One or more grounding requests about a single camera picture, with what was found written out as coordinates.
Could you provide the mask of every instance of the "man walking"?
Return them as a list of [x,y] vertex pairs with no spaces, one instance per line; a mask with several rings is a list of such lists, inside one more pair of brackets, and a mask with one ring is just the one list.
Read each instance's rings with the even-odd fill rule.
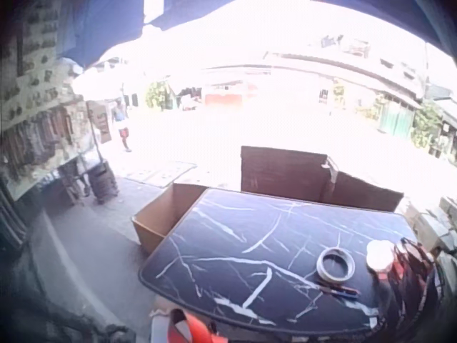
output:
[[122,99],[116,100],[116,107],[113,108],[113,123],[114,126],[119,130],[119,134],[122,138],[122,144],[126,148],[127,152],[131,152],[127,145],[127,138],[129,137],[129,128],[127,127],[127,110],[122,102]]

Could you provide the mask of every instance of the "shop wall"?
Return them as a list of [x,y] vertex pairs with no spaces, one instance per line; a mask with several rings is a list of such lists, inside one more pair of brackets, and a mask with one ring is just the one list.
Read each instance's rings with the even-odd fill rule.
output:
[[15,200],[94,145],[76,66],[56,57],[60,5],[35,1],[2,49],[0,171]]

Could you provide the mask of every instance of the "black marble table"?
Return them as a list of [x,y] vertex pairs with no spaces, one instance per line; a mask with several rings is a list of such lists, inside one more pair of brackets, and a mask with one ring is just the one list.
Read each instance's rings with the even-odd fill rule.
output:
[[[179,306],[240,327],[300,336],[370,332],[378,301],[366,245],[401,237],[414,239],[393,213],[208,189],[139,276]],[[361,292],[357,301],[319,290],[316,261],[327,247],[353,256],[356,271],[345,285]]]

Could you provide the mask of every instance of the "orange object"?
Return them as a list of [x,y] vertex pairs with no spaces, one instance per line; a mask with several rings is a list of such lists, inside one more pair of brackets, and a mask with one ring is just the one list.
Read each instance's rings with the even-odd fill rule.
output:
[[[177,325],[182,323],[181,327],[188,330],[183,333]],[[208,327],[181,309],[174,309],[170,312],[170,325],[168,330],[168,343],[227,343],[225,337],[210,332]]]

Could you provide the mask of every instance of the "bright sky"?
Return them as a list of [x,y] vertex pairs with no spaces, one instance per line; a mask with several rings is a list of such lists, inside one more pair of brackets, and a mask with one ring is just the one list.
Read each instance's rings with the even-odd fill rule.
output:
[[[146,20],[163,11],[162,4],[145,0]],[[269,49],[298,52],[327,34],[363,39],[394,61],[419,70],[425,66],[425,42],[413,34],[357,11],[306,0],[235,0],[202,19],[165,32],[146,26],[141,39],[124,44],[116,53],[134,59],[141,56],[138,62],[160,69],[186,68],[217,59],[259,57]],[[457,91],[457,68],[452,59],[432,46],[428,54],[431,80]]]

